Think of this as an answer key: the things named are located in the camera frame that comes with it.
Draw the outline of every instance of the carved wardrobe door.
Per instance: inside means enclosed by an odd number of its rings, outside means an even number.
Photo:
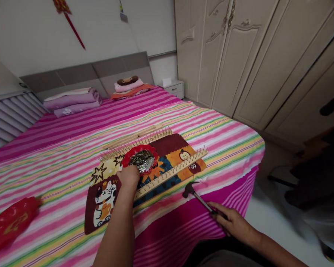
[[[176,0],[174,9],[178,79],[184,81],[184,95],[197,101],[205,0]]]
[[[233,116],[278,0],[234,0],[212,108]]]
[[[206,1],[198,102],[208,107],[212,105],[213,91],[223,52],[227,11],[230,1]]]

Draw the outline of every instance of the red hanging ornament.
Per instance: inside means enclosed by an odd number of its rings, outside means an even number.
[[[72,15],[72,12],[69,9],[69,6],[67,5],[65,0],[53,0],[55,7],[57,9],[58,14],[60,13],[64,13],[64,16],[66,17],[69,25],[71,26],[73,32],[75,33],[75,36],[78,38],[79,42],[81,43],[82,47],[85,50],[85,46],[81,40],[81,38],[79,37],[79,34],[77,33],[75,27],[73,26],[73,23],[71,22],[71,19],[69,18],[68,14]]]

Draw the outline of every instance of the white floor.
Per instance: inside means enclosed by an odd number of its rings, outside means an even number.
[[[334,266],[323,256],[315,232],[302,220],[302,211],[285,201],[284,193],[290,188],[266,179],[274,167],[287,165],[292,159],[291,153],[266,142],[264,161],[256,179],[246,219],[308,266]]]

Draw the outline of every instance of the hammer head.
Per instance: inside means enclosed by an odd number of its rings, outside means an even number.
[[[184,198],[187,198],[187,197],[188,197],[188,194],[194,194],[195,191],[194,191],[192,185],[193,185],[193,184],[197,184],[197,183],[199,183],[199,182],[189,182],[189,183],[187,183],[186,187],[184,188],[184,192],[183,192],[182,196],[183,196]]]

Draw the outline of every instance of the hand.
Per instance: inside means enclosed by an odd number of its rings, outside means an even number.
[[[121,187],[136,191],[137,184],[140,179],[140,173],[135,165],[122,168],[122,170],[118,171],[116,175],[121,181]]]
[[[236,209],[226,208],[215,202],[208,202],[208,205],[218,210],[219,215],[212,215],[226,234],[231,234],[240,242],[255,247],[261,241],[261,233],[253,228]]]

